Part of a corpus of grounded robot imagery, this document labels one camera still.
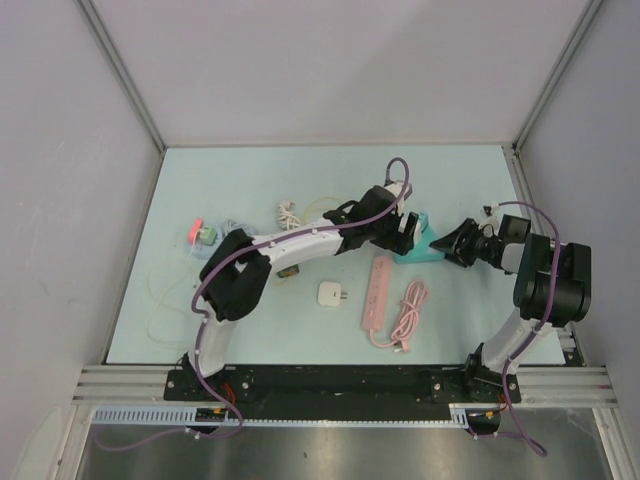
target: pink cord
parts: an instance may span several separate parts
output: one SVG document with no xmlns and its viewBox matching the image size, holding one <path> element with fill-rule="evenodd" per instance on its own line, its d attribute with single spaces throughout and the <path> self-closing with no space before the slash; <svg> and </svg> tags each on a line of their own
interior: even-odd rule
<svg viewBox="0 0 640 480">
<path fill-rule="evenodd" d="M 429 291 L 422 280 L 415 280 L 411 282 L 407 287 L 404 300 L 400 302 L 402 310 L 400 310 L 400 315 L 396 322 L 396 328 L 391 332 L 391 343 L 381 344 L 376 342 L 375 338 L 373 338 L 375 332 L 373 330 L 369 330 L 371 343 L 380 348 L 389 348 L 394 345 L 401 345 L 404 352 L 410 351 L 409 339 L 418 328 L 420 307 L 422 307 L 424 302 L 427 300 L 428 295 Z"/>
</svg>

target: metal floor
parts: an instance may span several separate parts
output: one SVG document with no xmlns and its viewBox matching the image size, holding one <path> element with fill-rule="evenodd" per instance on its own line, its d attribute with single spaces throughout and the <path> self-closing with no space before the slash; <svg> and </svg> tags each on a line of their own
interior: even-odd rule
<svg viewBox="0 0 640 480">
<path fill-rule="evenodd" d="M 522 441 L 474 441 L 458 429 L 247 428 L 229 440 L 183 434 L 125 453 L 91 441 L 78 480 L 378 480 L 378 479 L 609 479 L 591 410 L 520 413 L 548 450 L 537 457 Z M 512 430 L 508 416 L 501 430 Z M 103 443 L 119 446 L 166 427 L 99 426 Z"/>
</svg>

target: white power adapter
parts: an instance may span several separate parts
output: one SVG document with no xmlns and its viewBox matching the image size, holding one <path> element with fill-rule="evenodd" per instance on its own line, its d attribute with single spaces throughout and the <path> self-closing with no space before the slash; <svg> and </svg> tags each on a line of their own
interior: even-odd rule
<svg viewBox="0 0 640 480">
<path fill-rule="evenodd" d="M 338 282 L 322 282 L 318 288 L 318 303 L 323 307 L 337 307 L 340 300 L 347 299 L 347 292 L 342 291 Z"/>
</svg>

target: red object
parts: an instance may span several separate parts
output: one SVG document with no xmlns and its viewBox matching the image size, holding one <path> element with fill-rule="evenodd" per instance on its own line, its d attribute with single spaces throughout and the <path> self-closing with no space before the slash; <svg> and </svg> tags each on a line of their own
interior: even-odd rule
<svg viewBox="0 0 640 480">
<path fill-rule="evenodd" d="M 196 218 L 196 221 L 193 222 L 193 226 L 189 231 L 189 237 L 188 237 L 189 245 L 193 245 L 194 243 L 196 243 L 196 240 L 198 239 L 198 232 L 200 231 L 203 225 L 204 225 L 204 221 L 201 218 Z"/>
</svg>

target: teal object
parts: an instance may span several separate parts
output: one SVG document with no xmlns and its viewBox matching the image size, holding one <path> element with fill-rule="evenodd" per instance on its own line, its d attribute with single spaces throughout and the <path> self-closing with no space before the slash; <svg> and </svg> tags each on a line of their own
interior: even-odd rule
<svg viewBox="0 0 640 480">
<path fill-rule="evenodd" d="M 393 261 L 398 265 L 444 260 L 443 252 L 438 252 L 429 246 L 438 238 L 436 232 L 429 226 L 429 216 L 426 213 L 421 213 L 418 215 L 418 221 L 421 228 L 420 241 L 406 255 L 398 255 L 397 253 L 393 255 Z"/>
</svg>

